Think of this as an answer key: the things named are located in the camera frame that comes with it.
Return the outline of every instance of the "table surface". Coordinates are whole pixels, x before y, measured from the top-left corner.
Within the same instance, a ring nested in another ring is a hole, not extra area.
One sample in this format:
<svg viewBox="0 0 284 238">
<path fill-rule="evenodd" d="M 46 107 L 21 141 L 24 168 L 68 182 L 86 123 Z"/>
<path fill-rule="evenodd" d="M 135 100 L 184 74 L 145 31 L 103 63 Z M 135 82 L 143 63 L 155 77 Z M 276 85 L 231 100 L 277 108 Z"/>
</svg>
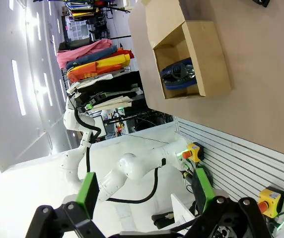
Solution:
<svg viewBox="0 0 284 238">
<path fill-rule="evenodd" d="M 252 0 L 180 3 L 187 20 L 215 22 L 233 90 L 164 99 L 139 1 L 129 25 L 148 106 L 284 153 L 284 1 L 271 0 L 267 8 Z"/>
</svg>

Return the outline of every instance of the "screw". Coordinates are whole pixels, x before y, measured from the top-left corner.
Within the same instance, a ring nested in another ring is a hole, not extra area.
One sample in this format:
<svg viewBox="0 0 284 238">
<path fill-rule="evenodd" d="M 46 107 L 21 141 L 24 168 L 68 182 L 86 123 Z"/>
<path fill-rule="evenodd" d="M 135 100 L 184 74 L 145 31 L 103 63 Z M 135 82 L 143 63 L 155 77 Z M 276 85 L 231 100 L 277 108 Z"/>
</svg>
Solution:
<svg viewBox="0 0 284 238">
<path fill-rule="evenodd" d="M 243 205 L 246 205 L 246 206 L 250 205 L 250 201 L 249 201 L 249 200 L 247 200 L 247 199 L 246 199 L 246 200 L 244 200 L 244 201 L 243 201 Z"/>
<path fill-rule="evenodd" d="M 223 199 L 222 197 L 220 197 L 219 199 L 217 199 L 217 203 L 218 204 L 222 204 L 225 201 L 225 199 Z"/>
</svg>

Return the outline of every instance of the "black hose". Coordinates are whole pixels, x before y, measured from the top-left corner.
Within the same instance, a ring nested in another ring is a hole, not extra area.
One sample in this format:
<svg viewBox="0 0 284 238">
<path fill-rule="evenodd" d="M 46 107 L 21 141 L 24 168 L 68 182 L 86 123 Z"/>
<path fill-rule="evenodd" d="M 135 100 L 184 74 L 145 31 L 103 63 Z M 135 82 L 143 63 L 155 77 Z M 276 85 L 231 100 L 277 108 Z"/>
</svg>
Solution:
<svg viewBox="0 0 284 238">
<path fill-rule="evenodd" d="M 90 172 L 90 158 L 89 158 L 89 154 L 90 154 L 90 147 L 87 147 L 87 151 L 86 151 L 87 173 Z"/>
<path fill-rule="evenodd" d="M 90 143 L 92 144 L 92 143 L 98 138 L 98 136 L 100 135 L 101 129 L 98 128 L 98 127 L 95 127 L 95 126 L 88 125 L 88 124 L 84 123 L 84 122 L 80 119 L 80 117 L 79 117 L 79 115 L 78 115 L 78 110 L 77 110 L 76 108 L 74 109 L 74 117 L 76 118 L 76 121 L 77 121 L 80 125 L 82 125 L 83 127 L 86 127 L 86 128 L 89 129 L 89 130 L 95 130 L 95 131 L 97 132 L 97 133 L 92 137 L 92 139 L 90 140 Z"/>
<path fill-rule="evenodd" d="M 191 227 L 194 224 L 194 222 L 196 221 L 197 218 L 198 217 L 196 217 L 195 219 L 193 219 L 193 220 L 191 220 L 191 221 L 189 221 L 187 223 L 181 224 L 181 225 L 179 225 L 177 227 L 173 227 L 172 229 L 170 229 L 170 231 L 172 231 L 172 232 L 179 232 L 179 231 L 181 231 L 183 229 Z"/>
<path fill-rule="evenodd" d="M 146 198 L 141 199 L 141 200 L 123 200 L 123 199 L 117 199 L 117 198 L 109 198 L 107 201 L 110 201 L 110 202 L 120 202 L 120 203 L 131 203 L 131 204 L 140 204 L 140 203 L 143 203 L 143 202 L 146 202 L 146 201 L 150 200 L 154 196 L 154 194 L 156 192 L 156 189 L 157 189 L 157 183 L 158 183 L 157 171 L 158 171 L 158 168 L 156 168 L 154 170 L 154 186 L 153 186 L 153 190 L 150 193 L 150 195 L 147 196 Z"/>
</svg>

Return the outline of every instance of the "cardboard box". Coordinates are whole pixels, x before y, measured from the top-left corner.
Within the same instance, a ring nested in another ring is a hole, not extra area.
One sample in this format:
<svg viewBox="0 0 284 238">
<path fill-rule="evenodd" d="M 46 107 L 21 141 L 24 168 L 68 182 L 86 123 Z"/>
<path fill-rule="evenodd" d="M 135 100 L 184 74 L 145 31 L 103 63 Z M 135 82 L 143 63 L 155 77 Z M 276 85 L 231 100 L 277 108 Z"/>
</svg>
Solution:
<svg viewBox="0 0 284 238">
<path fill-rule="evenodd" d="M 197 85 L 167 90 L 162 82 L 165 99 L 229 93 L 229 75 L 214 23 L 186 21 L 178 0 L 142 2 L 146 8 L 148 38 L 159 73 L 165 67 L 189 57 L 194 66 Z"/>
</svg>

